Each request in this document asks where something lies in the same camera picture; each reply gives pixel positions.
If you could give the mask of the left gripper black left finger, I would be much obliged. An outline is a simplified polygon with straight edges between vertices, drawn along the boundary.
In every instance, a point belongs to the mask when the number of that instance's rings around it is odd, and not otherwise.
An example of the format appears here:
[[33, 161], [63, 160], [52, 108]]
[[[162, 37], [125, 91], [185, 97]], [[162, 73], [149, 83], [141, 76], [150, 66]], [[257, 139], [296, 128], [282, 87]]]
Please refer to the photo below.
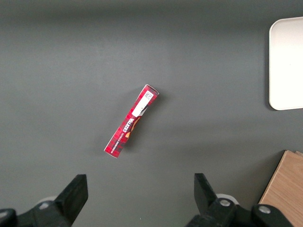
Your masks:
[[53, 200], [38, 203], [18, 215], [14, 209], [0, 210], [2, 227], [71, 227], [88, 199], [87, 176], [76, 175]]

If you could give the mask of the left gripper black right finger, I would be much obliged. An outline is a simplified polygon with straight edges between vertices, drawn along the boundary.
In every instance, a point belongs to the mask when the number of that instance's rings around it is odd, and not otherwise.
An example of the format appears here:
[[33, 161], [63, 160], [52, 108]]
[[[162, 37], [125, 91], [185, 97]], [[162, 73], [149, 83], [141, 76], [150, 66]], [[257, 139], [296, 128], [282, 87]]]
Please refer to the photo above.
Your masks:
[[246, 210], [231, 199], [220, 198], [203, 173], [194, 175], [194, 198], [199, 214], [188, 227], [291, 227], [291, 222], [274, 206], [257, 204]]

